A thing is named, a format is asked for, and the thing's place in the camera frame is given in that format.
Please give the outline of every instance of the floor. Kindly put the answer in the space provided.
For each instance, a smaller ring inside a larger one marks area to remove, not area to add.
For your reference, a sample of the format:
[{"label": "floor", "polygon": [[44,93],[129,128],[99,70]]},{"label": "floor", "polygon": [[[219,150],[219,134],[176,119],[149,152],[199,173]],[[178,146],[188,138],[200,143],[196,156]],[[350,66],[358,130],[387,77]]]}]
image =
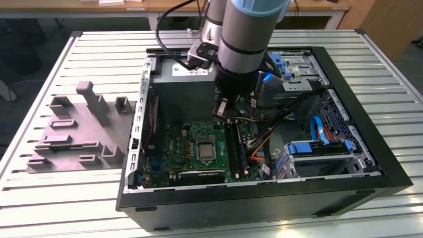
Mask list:
[{"label": "floor", "polygon": [[[75,30],[84,31],[131,31],[149,30],[145,18],[115,18],[112,21],[104,18],[95,19],[65,19],[64,28],[57,28],[52,19],[40,19],[39,23],[44,30],[47,41],[36,47],[39,57],[43,61],[43,68],[32,75],[21,76],[0,60],[0,79],[7,85],[24,80],[35,80],[16,85],[12,89],[20,96],[16,103],[7,102],[0,98],[0,156],[5,152],[7,145],[11,142],[20,123],[27,115],[33,99],[43,86],[49,71],[53,67],[61,49]],[[183,30],[187,27],[195,29],[198,18],[171,20],[166,19],[163,30]],[[410,44],[402,57],[395,62],[398,69],[408,78],[416,89],[423,93],[423,49],[418,48],[415,43]]]}]

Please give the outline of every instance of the black cable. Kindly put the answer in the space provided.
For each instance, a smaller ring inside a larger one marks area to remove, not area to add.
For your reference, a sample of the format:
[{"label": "black cable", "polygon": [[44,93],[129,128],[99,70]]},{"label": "black cable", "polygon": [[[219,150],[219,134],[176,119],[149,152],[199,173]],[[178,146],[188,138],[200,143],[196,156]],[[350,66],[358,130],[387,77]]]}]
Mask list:
[{"label": "black cable", "polygon": [[175,7],[172,7],[171,9],[168,9],[164,14],[162,15],[160,19],[159,19],[159,22],[157,22],[157,27],[156,27],[156,32],[155,32],[155,35],[156,35],[156,41],[162,47],[162,49],[164,50],[164,52],[170,55],[170,57],[172,57],[172,59],[187,69],[187,70],[192,70],[195,69],[196,67],[192,66],[192,65],[187,65],[175,55],[174,53],[170,51],[170,49],[166,47],[166,45],[163,44],[162,42],[162,39],[160,39],[160,35],[159,35],[159,30],[160,30],[160,24],[163,22],[163,19],[167,17],[167,15],[175,11],[176,9],[182,8],[183,6],[188,5],[190,3],[192,3],[194,1],[196,0],[188,0],[186,2],[183,2],[182,4],[176,5]]},{"label": "black cable", "polygon": [[272,179],[272,170],[274,170],[274,165],[272,165],[272,155],[271,155],[271,141],[268,140],[264,145],[263,145],[263,154],[264,154],[264,164],[270,168],[270,179]]},{"label": "black cable", "polygon": [[299,5],[298,5],[298,1],[296,1],[296,0],[294,0],[294,2],[295,2],[295,13],[294,13],[294,17],[292,17],[292,23],[294,23],[294,19],[295,19],[295,17],[298,17],[298,16],[299,16]]},{"label": "black cable", "polygon": [[198,10],[199,10],[199,22],[198,22],[198,24],[199,24],[199,29],[200,29],[200,23],[202,23],[202,9],[200,9],[200,1],[196,0],[196,2],[198,2]]}]

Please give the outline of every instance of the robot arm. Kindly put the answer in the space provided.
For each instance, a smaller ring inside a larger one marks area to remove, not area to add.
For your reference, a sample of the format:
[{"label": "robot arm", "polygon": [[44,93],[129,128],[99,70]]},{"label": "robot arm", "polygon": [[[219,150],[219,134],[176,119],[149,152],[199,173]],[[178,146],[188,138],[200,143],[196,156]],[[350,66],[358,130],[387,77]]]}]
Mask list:
[{"label": "robot arm", "polygon": [[215,62],[216,87],[228,101],[252,91],[260,67],[276,71],[263,69],[272,64],[266,63],[266,48],[288,5],[290,0],[211,0],[203,43],[190,54]]}]

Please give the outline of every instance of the white table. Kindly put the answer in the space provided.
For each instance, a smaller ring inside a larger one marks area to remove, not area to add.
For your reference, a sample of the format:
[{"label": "white table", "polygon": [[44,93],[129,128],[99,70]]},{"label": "white table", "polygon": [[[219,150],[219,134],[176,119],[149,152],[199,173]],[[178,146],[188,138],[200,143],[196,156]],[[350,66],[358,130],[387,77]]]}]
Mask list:
[{"label": "white table", "polygon": [[[166,45],[190,47],[183,31],[163,34]],[[0,162],[0,237],[131,238],[336,237],[370,238],[423,234],[423,98],[366,35],[355,31],[276,31],[271,46],[324,46],[410,175],[414,186],[338,217],[246,224],[148,234],[115,211],[120,170],[28,174],[25,162],[52,114],[53,95],[75,94],[91,80],[105,100],[136,100],[152,32],[84,32],[69,38],[52,73]]]}]

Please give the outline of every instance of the open computer chassis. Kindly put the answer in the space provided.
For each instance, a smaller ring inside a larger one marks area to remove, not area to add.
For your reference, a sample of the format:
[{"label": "open computer chassis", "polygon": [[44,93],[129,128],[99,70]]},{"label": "open computer chassis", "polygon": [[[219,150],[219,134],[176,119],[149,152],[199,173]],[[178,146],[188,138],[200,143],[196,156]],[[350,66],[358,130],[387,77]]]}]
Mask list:
[{"label": "open computer chassis", "polygon": [[[143,188],[139,183],[139,166],[144,156],[140,140],[151,69],[155,68],[153,61],[147,58],[116,204],[116,210],[125,212],[147,231],[339,215],[374,198],[391,195],[412,185],[326,49],[268,48],[268,51],[302,50],[311,52],[320,65],[331,89],[352,118],[346,123],[355,127],[380,168],[380,175]],[[175,52],[183,54],[187,51],[188,49],[175,49]]]}]

